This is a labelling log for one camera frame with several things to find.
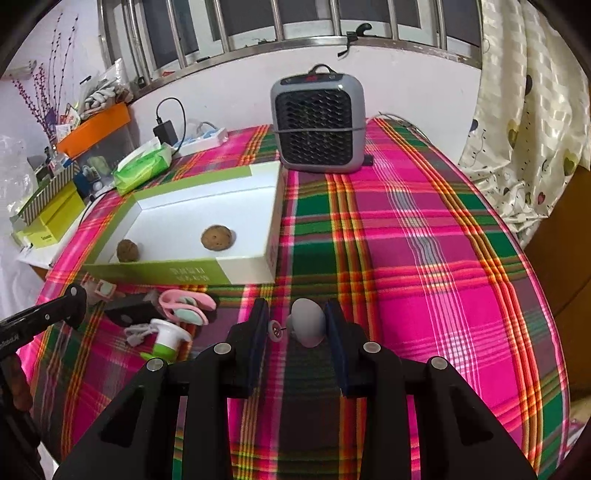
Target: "black charger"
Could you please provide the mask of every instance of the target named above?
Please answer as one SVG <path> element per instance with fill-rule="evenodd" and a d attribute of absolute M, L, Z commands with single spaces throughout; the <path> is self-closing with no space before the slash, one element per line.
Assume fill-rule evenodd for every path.
<path fill-rule="evenodd" d="M 166 120 L 165 122 L 163 122 L 162 118 L 160 118 L 160 115 L 158 114 L 158 109 L 160 108 L 160 105 L 162 105 L 166 100 L 177 101 L 178 104 L 181 106 L 181 110 L 183 111 L 183 123 L 184 123 L 183 139 L 181 140 L 181 143 L 178 146 L 178 148 L 173 152 L 173 156 L 174 156 L 178 153 L 180 148 L 183 146 L 183 142 L 184 142 L 185 137 L 187 135 L 187 115 L 185 114 L 183 104 L 176 97 L 167 97 L 158 104 L 158 106 L 156 107 L 156 123 L 158 125 L 156 125 L 154 127 L 153 131 L 154 131 L 154 135 L 156 137 L 158 137 L 161 144 L 166 143 L 172 147 L 172 146 L 176 145 L 176 143 L 178 142 L 177 133 L 174 131 L 173 123 L 170 120 Z"/>

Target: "orange lid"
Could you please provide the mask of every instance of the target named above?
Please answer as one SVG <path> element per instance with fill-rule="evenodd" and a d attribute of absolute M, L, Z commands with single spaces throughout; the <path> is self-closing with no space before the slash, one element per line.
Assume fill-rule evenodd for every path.
<path fill-rule="evenodd" d="M 74 159 L 129 122 L 131 118 L 127 105 L 117 103 L 81 124 L 57 144 L 57 151 Z"/>

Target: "pink toy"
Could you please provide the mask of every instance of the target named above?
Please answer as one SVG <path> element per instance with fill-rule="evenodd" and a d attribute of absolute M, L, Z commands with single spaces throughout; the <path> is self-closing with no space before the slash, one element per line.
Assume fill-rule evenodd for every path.
<path fill-rule="evenodd" d="M 184 290 L 166 290 L 158 299 L 164 315 L 171 322 L 207 325 L 203 310 L 214 311 L 217 305 L 206 293 Z"/>

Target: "black grille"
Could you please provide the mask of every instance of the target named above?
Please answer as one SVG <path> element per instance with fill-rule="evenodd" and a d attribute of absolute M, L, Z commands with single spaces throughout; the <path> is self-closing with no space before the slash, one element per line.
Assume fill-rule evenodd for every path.
<path fill-rule="evenodd" d="M 275 99 L 279 130 L 351 128 L 351 98 L 338 89 L 280 93 Z M 353 156 L 352 132 L 280 133 L 281 152 L 290 163 L 346 165 Z"/>

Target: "pink plaid tablecloth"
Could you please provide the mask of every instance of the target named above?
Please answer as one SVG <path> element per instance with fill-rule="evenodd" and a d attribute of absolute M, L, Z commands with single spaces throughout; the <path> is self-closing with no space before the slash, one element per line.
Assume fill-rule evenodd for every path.
<path fill-rule="evenodd" d="M 547 477 L 564 452 L 569 396 L 556 328 L 527 259 L 435 148 L 378 120 L 368 126 L 367 150 L 375 165 L 351 175 L 290 172 L 275 284 L 188 287 L 212 293 L 219 308 L 182 356 L 224 339 L 257 297 L 282 322 L 298 297 L 336 297 L 350 321 L 399 356 L 449 359 Z M 276 155 L 267 126 L 234 132 L 225 145 L 182 159 L 151 185 Z M 83 278 L 80 267 L 121 202 L 109 194 L 83 222 L 40 301 Z M 126 293 L 147 288 L 119 286 Z M 55 325 L 23 349 L 33 415 L 58 459 L 141 367 L 139 350 L 150 347 L 127 346 L 99 306 L 79 331 Z M 248 401 L 230 404 L 235 476 L 356 479 L 364 406 L 340 397 L 326 345 L 269 343 L 260 388 Z M 176 476 L 182 422 L 177 433 Z"/>

